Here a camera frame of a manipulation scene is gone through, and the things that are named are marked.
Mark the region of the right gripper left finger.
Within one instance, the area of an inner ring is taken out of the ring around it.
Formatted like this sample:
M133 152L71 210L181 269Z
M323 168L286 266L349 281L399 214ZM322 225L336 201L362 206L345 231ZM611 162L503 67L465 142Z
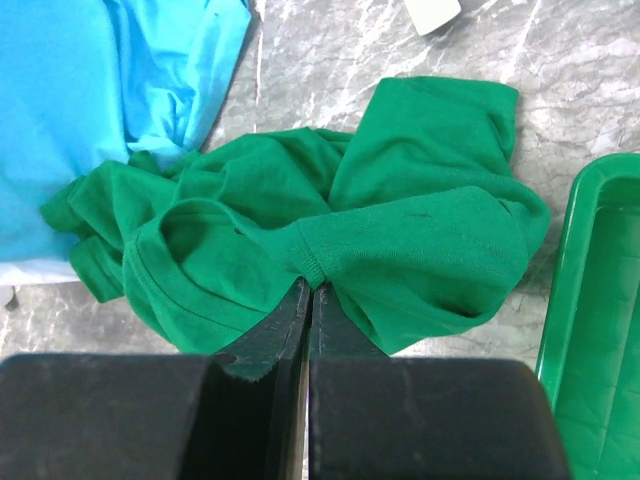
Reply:
M276 308L234 342L212 356L223 371L244 380L261 380L303 343L311 290L296 279Z

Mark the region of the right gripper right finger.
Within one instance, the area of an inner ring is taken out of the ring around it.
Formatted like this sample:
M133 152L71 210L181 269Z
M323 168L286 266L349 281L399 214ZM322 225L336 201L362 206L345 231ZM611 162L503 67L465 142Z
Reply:
M322 285L313 294L309 343L311 359L320 356L387 357L347 317L330 284Z

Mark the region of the green plastic tray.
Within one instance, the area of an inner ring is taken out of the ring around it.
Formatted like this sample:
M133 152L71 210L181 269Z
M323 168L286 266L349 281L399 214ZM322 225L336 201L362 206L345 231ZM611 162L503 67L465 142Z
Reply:
M538 355L576 479L639 476L639 156L575 178Z

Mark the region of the green t shirt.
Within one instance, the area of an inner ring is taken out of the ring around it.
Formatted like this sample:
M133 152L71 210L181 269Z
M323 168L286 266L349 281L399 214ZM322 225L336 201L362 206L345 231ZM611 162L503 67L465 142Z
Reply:
M381 350L490 320L550 224L512 173L516 89L386 78L352 133L243 135L161 168L106 162L41 209L76 239L72 268L125 298L184 353L212 354L273 312L297 280L331 285Z

